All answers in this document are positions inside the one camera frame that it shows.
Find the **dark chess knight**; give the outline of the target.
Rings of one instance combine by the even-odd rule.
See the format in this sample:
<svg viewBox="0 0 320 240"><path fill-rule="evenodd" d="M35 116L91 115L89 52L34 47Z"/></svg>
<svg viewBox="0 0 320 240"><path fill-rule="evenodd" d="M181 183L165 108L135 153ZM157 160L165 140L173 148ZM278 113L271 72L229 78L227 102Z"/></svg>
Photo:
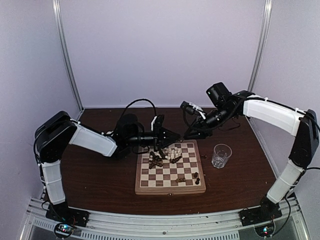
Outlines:
<svg viewBox="0 0 320 240"><path fill-rule="evenodd" d="M183 182L186 181L186 179L185 179L185 178L177 178L175 181L176 181L177 183L183 183Z"/></svg>

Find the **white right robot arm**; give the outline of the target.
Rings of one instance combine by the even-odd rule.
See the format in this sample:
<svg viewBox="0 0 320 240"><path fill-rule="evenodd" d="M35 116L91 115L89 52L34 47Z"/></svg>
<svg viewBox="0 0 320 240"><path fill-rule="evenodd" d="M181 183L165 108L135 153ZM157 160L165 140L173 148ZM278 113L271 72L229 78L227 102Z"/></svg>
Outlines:
<svg viewBox="0 0 320 240"><path fill-rule="evenodd" d="M267 192L265 203L256 210L258 219L266 221L276 212L275 205L295 186L313 160L320 142L316 113L311 109L303 111L285 106L246 90L235 94L208 91L207 94L216 107L209 113L192 102L183 101L180 105L184 120L186 114L197 115L194 122L185 122L188 126L185 139L206 138L237 116L263 121L294 137L284 170Z"/></svg>

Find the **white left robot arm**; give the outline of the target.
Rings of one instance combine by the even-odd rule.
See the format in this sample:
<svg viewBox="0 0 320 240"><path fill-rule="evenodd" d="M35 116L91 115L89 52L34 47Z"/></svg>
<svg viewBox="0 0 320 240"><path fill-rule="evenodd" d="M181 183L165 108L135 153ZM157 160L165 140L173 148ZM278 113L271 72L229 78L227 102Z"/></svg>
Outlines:
<svg viewBox="0 0 320 240"><path fill-rule="evenodd" d="M41 181L47 191L49 202L54 205L52 213L61 222L72 218L61 175L61 159L67 146L75 145L105 157L127 155L130 148L153 147L163 149L180 139L180 135L163 127L164 115L155 115L150 130L145 130L135 114L123 114L115 128L107 133L90 128L60 111L35 132L34 154L40 168Z"/></svg>

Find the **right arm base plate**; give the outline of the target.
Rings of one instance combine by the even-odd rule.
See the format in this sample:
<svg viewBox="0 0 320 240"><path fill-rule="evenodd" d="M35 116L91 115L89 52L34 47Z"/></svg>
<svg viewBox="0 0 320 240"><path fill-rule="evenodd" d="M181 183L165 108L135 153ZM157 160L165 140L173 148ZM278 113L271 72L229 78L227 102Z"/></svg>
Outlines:
<svg viewBox="0 0 320 240"><path fill-rule="evenodd" d="M239 212L240 221L243 227L268 222L282 216L280 209L276 208L268 212L265 208L258 206L254 208L244 208Z"/></svg>

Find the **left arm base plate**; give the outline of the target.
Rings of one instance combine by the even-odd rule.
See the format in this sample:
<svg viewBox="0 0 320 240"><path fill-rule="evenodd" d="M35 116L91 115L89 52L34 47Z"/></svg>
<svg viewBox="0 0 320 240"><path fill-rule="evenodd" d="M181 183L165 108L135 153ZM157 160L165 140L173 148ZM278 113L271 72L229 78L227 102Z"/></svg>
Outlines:
<svg viewBox="0 0 320 240"><path fill-rule="evenodd" d="M56 222L65 223L70 226L86 227L90 213L84 210L71 209L67 213L56 213L53 209L46 211L45 217Z"/></svg>

